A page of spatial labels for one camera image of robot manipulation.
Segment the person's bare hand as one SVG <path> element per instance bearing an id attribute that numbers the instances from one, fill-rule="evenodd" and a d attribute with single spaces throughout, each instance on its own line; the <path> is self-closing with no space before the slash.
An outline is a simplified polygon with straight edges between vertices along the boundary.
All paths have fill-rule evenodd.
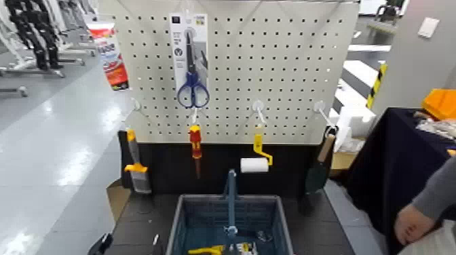
<path id="1" fill-rule="evenodd" d="M 423 237 L 434 225 L 434 219 L 421 213 L 414 205 L 408 204 L 399 211 L 394 232 L 397 240 L 405 246 Z"/>

